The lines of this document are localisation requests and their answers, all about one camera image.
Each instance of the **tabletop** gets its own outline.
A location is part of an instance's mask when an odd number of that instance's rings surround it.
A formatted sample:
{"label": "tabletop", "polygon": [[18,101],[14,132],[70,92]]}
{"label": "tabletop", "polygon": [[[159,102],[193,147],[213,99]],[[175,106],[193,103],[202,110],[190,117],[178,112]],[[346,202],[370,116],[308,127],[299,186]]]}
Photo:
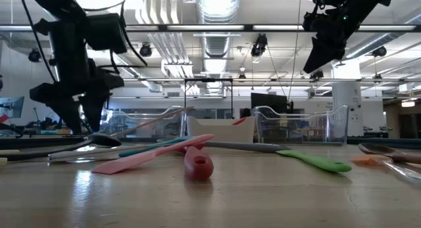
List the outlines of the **tabletop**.
{"label": "tabletop", "polygon": [[165,154],[115,175],[99,162],[0,168],[0,227],[419,227],[420,189],[385,168],[357,167],[356,146],[292,147],[348,162],[329,173],[277,154],[207,149],[207,182]]}

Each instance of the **wooden table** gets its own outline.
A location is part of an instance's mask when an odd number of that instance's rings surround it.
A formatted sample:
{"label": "wooden table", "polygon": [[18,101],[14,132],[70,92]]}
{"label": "wooden table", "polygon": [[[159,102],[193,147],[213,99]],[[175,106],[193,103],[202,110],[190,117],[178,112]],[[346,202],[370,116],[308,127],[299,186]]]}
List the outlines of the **wooden table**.
{"label": "wooden table", "polygon": [[[295,147],[349,161],[356,146]],[[386,169],[324,172],[275,154],[212,150],[211,180],[168,154],[116,175],[95,163],[0,169],[0,227],[420,227],[421,192]]]}

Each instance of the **ceiling duct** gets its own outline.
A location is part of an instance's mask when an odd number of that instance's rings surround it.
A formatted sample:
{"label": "ceiling duct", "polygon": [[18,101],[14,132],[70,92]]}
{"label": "ceiling duct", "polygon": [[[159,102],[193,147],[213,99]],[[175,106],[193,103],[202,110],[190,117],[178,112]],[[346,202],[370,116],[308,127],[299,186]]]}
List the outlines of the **ceiling duct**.
{"label": "ceiling duct", "polygon": [[[418,7],[415,11],[412,11],[410,14],[406,15],[403,18],[400,18],[395,22],[396,24],[421,24],[421,7]],[[352,58],[358,58],[362,55],[365,55],[369,52],[376,50],[377,48],[389,43],[402,35],[405,35],[404,32],[399,33],[388,33],[388,34],[376,34],[368,39],[365,39],[363,42],[355,45],[350,48],[346,53],[345,57],[342,60],[349,60]]]}
{"label": "ceiling duct", "polygon": [[[237,18],[239,0],[197,0],[196,4],[201,24],[232,24]],[[226,69],[231,38],[210,35],[203,38],[202,45],[206,72],[220,77]]]}

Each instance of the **pink spatula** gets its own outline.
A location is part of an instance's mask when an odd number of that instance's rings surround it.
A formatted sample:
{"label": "pink spatula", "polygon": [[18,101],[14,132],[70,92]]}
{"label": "pink spatula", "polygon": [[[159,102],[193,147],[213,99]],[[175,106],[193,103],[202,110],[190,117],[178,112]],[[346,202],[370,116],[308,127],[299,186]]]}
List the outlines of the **pink spatula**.
{"label": "pink spatula", "polygon": [[171,145],[168,147],[164,147],[164,148],[160,148],[156,150],[150,150],[148,152],[135,154],[133,156],[127,156],[125,158],[120,158],[118,160],[113,160],[111,162],[105,162],[101,165],[96,166],[92,172],[112,175],[114,173],[130,168],[132,166],[136,166],[144,162],[148,162],[154,159],[155,157],[162,155],[164,153],[172,152],[175,150],[183,149],[184,147],[204,143],[208,141],[209,139],[212,139],[213,137],[214,135],[211,135],[211,134],[200,135],[200,136],[188,139],[181,143],[176,143],[175,145]]}

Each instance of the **ceiling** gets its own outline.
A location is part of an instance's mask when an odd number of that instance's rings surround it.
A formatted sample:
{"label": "ceiling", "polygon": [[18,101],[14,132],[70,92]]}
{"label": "ceiling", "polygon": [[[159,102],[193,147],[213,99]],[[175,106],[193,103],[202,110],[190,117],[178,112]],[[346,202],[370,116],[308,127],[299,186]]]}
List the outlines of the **ceiling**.
{"label": "ceiling", "polygon": [[[399,20],[411,13],[415,9],[420,9],[419,4],[421,0],[392,0],[389,7],[378,5],[364,21],[364,24],[400,24]],[[27,0],[29,10],[34,21],[40,18],[52,20],[52,18],[44,12],[32,0]],[[241,0],[239,5],[239,13],[237,16],[237,23],[240,24],[296,24],[302,23],[303,15],[310,12],[314,8],[314,4],[310,0],[301,0],[301,9],[299,11],[300,0]],[[28,24],[28,20],[20,3],[20,0],[0,0],[0,24],[10,24],[13,18],[13,24]],[[197,23],[197,11],[195,0],[179,0],[178,15],[180,22],[183,24]],[[138,24],[135,19],[134,10],[128,9],[125,12],[126,23]],[[308,77],[303,74],[301,70],[305,65],[307,58],[312,49],[311,33],[268,33],[269,50],[263,54],[261,61],[258,64],[252,65],[249,49],[255,41],[258,33],[241,33],[240,37],[233,37],[230,58],[228,66],[223,77],[229,76],[237,78],[240,73],[239,68],[245,68],[245,75],[247,78],[271,78],[276,77],[275,70],[281,78],[300,78],[301,76]],[[354,47],[361,41],[376,35],[373,33],[355,33],[348,42],[347,48]],[[133,43],[151,42],[145,33],[130,33],[130,40]],[[16,48],[23,51],[32,48],[34,45],[34,37],[28,33],[15,33],[12,36],[13,44]],[[44,40],[45,50],[49,53],[47,38],[41,36]],[[193,63],[193,73],[199,75],[203,72],[203,53],[201,48],[201,40],[193,37],[193,33],[183,34],[184,45],[187,53]],[[421,41],[421,34],[411,33],[405,34],[398,39],[395,39],[384,46],[387,49],[387,55],[391,55],[397,51],[403,50],[406,47],[414,45]],[[141,64],[140,61],[132,53],[127,53],[123,56],[131,64]],[[394,68],[405,64],[409,61],[421,58],[421,45],[415,46],[406,51],[402,51],[398,55],[393,55],[386,60],[380,61],[378,64],[374,62],[371,57],[360,57],[360,72],[362,77],[368,77],[377,71]],[[98,57],[97,62],[108,62],[106,57]],[[149,68],[142,68],[138,71],[142,76],[148,78],[164,78],[161,72],[161,60],[156,50],[153,50],[153,55],[145,58],[149,64]],[[324,70],[325,78],[330,77],[331,66],[327,64],[322,69]],[[413,66],[402,71],[396,71],[387,76],[387,78],[403,78],[411,74],[412,78],[421,77],[421,66]],[[267,83],[268,85],[276,85],[279,83]]]}

